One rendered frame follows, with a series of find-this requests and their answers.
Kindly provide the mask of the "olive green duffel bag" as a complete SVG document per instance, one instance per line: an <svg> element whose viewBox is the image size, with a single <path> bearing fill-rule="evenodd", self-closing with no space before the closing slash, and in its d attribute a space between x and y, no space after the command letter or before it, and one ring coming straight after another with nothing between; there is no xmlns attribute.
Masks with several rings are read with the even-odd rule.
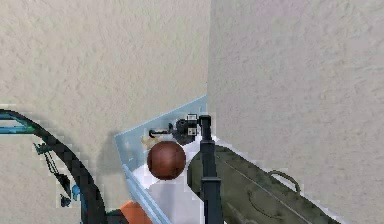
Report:
<svg viewBox="0 0 384 224"><path fill-rule="evenodd" d="M224 224L341 224L301 195L224 146L215 148ZM188 165L187 183L202 200L202 159Z"/></svg>

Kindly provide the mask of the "orange block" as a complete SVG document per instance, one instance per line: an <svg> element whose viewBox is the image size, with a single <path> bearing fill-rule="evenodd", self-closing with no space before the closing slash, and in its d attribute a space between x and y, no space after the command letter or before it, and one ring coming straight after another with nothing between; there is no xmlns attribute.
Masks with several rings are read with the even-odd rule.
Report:
<svg viewBox="0 0 384 224"><path fill-rule="evenodd" d="M139 203L132 200L124 203L120 211L129 224L153 224Z"/></svg>

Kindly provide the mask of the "brown basketball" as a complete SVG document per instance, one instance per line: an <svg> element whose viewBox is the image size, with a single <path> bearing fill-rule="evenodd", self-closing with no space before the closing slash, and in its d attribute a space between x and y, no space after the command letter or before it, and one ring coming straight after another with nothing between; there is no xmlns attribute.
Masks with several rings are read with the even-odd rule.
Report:
<svg viewBox="0 0 384 224"><path fill-rule="evenodd" d="M156 143L148 153L147 166L150 173L160 180L173 180L184 170L186 154L183 148L173 141Z"/></svg>

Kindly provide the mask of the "pale blue open box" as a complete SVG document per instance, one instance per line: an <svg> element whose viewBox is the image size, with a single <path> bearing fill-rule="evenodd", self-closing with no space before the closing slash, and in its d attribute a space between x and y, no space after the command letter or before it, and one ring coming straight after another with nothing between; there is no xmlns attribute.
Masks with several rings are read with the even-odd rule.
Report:
<svg viewBox="0 0 384 224"><path fill-rule="evenodd" d="M147 155L156 143L149 137L150 130L167 129L169 123L175 124L188 114L206 113L207 98L202 96L114 137L132 200L142 207L152 224L205 224L203 201L187 184L188 165L200 151L201 135L183 147L186 166L176 179L154 177L147 166Z"/></svg>

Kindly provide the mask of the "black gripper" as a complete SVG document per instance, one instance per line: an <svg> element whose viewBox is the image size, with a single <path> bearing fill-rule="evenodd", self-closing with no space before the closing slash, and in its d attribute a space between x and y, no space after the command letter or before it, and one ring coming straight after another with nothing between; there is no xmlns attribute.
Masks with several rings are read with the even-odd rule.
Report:
<svg viewBox="0 0 384 224"><path fill-rule="evenodd" d="M180 145L187 145L195 140L196 136L196 122L188 121L186 119L179 119L175 124L168 125L169 130L155 131L149 130L148 135L155 138L157 135L172 134L173 138Z"/></svg>

